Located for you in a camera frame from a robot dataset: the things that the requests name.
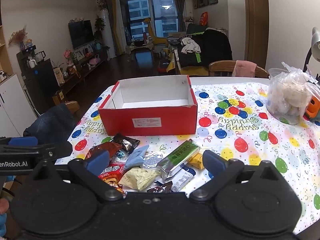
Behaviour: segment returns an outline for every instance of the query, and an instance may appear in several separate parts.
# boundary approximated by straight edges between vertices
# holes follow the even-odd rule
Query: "wooden floor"
[[[137,52],[136,59],[128,54],[115,57],[102,63],[92,71],[84,82],[76,85],[68,94],[69,101],[78,101],[80,110],[77,117],[82,117],[92,103],[102,92],[118,80],[135,77],[148,77],[159,75],[157,66],[159,59],[152,60],[150,52]]]

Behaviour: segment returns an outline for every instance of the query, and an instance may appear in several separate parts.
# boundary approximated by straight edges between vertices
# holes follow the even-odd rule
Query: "pink towel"
[[[233,70],[233,77],[254,77],[257,64],[245,61],[237,60],[235,68]]]

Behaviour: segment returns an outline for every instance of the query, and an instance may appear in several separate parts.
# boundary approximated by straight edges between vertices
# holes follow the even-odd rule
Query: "transparent bucket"
[[[280,122],[298,124],[311,100],[306,93],[301,93],[281,83],[276,76],[280,73],[289,73],[288,70],[271,68],[268,70],[270,84],[267,97],[268,112]]]

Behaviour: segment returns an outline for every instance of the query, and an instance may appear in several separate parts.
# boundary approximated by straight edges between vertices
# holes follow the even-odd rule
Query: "yellow giraffe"
[[[169,46],[169,44],[168,44],[168,39],[167,39],[167,38],[157,37],[157,36],[154,35],[153,30],[152,30],[152,27],[151,27],[151,19],[150,19],[150,18],[145,19],[143,22],[145,22],[145,23],[148,24],[149,36],[152,37],[152,39],[153,39],[152,43],[153,43],[154,45],[157,45],[157,44],[165,44],[166,47]]]

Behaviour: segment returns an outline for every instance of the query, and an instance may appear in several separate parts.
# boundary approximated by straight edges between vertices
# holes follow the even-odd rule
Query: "curtain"
[[[183,9],[185,0],[173,0],[178,13],[178,31],[186,31],[186,26],[183,21]]]
[[[119,56],[121,54],[120,53],[121,45],[120,45],[119,38],[116,31],[116,26],[117,26],[116,0],[104,0],[104,1],[107,5],[107,9],[109,12],[109,21],[110,21],[110,26],[112,31],[113,44],[115,46],[115,53],[117,56]]]

